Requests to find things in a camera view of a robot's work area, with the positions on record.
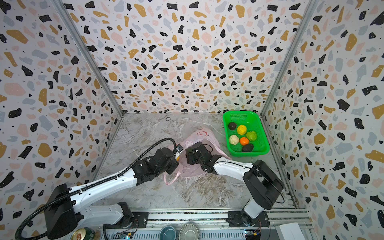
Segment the pink plastic bag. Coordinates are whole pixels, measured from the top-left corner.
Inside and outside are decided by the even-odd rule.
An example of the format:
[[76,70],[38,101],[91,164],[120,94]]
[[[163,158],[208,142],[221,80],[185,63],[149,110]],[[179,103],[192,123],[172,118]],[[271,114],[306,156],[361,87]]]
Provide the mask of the pink plastic bag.
[[193,132],[189,137],[187,137],[183,142],[180,142],[180,145],[184,148],[184,150],[178,160],[180,163],[179,166],[172,173],[172,175],[175,174],[175,176],[168,181],[170,174],[164,173],[163,175],[164,182],[167,186],[173,184],[178,178],[192,178],[203,175],[205,173],[201,169],[201,166],[198,164],[197,160],[189,161],[187,157],[187,148],[198,142],[204,144],[210,154],[221,155],[226,159],[231,160],[231,158],[220,149],[219,141],[211,130],[206,128],[197,130]]

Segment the beige pear fruit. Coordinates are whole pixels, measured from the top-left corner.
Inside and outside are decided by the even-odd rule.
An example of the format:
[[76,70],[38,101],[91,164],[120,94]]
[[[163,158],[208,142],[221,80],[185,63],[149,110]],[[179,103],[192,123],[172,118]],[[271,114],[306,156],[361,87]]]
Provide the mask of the beige pear fruit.
[[239,137],[237,136],[237,135],[231,135],[230,137],[229,137],[229,143],[231,144],[231,145],[237,145],[238,143],[240,142],[240,139],[239,139]]

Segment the dark purple mangosteen fruit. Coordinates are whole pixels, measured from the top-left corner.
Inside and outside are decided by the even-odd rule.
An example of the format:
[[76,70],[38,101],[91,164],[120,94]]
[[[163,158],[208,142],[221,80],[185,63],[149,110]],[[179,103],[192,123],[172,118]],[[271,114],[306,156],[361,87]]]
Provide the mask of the dark purple mangosteen fruit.
[[236,129],[237,129],[237,124],[234,123],[234,122],[230,122],[230,123],[228,124],[228,129],[231,130],[231,131],[236,130]]

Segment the orange fruit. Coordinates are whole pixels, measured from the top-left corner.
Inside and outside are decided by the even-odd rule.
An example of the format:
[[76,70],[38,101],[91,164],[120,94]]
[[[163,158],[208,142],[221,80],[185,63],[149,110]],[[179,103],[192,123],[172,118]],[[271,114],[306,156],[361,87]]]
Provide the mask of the orange fruit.
[[248,138],[246,138],[246,137],[240,138],[240,144],[242,146],[248,145],[249,143],[250,143],[250,140]]

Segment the yellow lemon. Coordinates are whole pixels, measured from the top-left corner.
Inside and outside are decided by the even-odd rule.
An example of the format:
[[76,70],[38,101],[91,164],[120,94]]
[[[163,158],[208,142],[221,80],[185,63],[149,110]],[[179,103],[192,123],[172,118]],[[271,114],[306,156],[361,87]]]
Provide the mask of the yellow lemon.
[[239,125],[237,127],[237,133],[241,136],[245,135],[247,133],[247,127],[245,125]]

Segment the dark avocado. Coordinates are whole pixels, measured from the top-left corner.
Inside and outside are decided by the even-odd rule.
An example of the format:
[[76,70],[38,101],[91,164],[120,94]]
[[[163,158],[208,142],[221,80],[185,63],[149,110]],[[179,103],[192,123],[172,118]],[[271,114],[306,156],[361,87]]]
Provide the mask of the dark avocado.
[[253,144],[247,144],[242,147],[242,152],[243,153],[249,153],[254,150],[254,145]]

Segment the green custard apple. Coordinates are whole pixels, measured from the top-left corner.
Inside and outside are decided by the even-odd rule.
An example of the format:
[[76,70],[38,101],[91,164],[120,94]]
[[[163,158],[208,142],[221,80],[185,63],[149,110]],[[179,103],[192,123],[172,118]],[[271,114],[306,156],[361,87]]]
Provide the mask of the green custard apple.
[[255,131],[250,131],[250,132],[247,132],[246,133],[246,138],[250,141],[250,142],[254,142],[257,140],[258,138],[258,135]]

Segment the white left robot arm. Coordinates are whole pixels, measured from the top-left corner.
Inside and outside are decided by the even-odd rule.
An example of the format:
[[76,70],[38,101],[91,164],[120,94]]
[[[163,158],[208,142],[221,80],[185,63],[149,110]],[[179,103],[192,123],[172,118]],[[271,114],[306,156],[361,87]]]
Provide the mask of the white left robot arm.
[[114,193],[150,182],[164,172],[171,174],[179,166],[178,157],[183,147],[175,150],[161,148],[153,156],[138,160],[129,167],[88,184],[69,188],[67,184],[55,187],[44,211],[47,238],[59,239],[73,231],[79,224],[90,224],[86,208]]

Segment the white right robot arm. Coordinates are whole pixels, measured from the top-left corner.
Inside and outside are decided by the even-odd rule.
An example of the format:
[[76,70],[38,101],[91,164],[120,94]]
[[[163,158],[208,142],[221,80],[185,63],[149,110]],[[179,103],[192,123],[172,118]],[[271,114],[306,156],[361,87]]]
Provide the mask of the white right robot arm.
[[187,162],[210,174],[232,177],[245,183],[252,198],[241,210],[243,223],[253,226],[264,210],[271,210],[282,195],[283,182],[262,160],[239,163],[213,154],[198,142],[186,150]]

